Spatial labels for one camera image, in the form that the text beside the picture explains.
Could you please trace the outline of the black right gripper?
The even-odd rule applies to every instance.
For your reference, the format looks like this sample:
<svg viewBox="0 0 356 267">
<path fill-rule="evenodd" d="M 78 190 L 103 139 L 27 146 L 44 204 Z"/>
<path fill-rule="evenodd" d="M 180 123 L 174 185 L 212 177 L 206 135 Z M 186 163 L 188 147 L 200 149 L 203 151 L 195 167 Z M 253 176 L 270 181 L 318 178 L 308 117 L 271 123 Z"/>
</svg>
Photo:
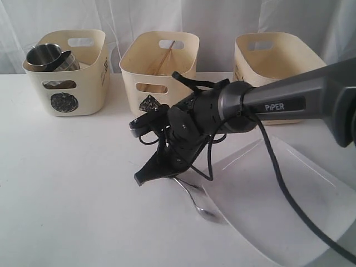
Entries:
<svg viewBox="0 0 356 267">
<path fill-rule="evenodd" d="M 144 166 L 134 174 L 139 186 L 160 178 L 176 177 L 186 172 L 210 141 L 210 135 L 202 135 L 192 141 L 178 138 L 173 130 L 165 130 L 163 152 L 155 152 Z"/>
</svg>

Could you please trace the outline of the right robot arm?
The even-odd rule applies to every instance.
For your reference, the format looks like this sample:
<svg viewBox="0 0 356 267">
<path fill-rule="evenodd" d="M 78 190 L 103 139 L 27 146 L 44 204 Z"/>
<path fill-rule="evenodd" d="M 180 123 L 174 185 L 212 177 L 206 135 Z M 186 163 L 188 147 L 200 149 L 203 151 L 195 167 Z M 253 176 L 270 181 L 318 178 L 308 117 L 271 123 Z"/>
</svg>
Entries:
<svg viewBox="0 0 356 267">
<path fill-rule="evenodd" d="M 245 81 L 197 81 L 173 72 L 191 90 L 178 103 L 159 105 L 131 121 L 139 138 L 157 136 L 157 150 L 135 173 L 139 185 L 188 170 L 215 135 L 245 133 L 258 121 L 321 119 L 336 143 L 355 143 L 355 59 L 260 87 Z"/>
</svg>

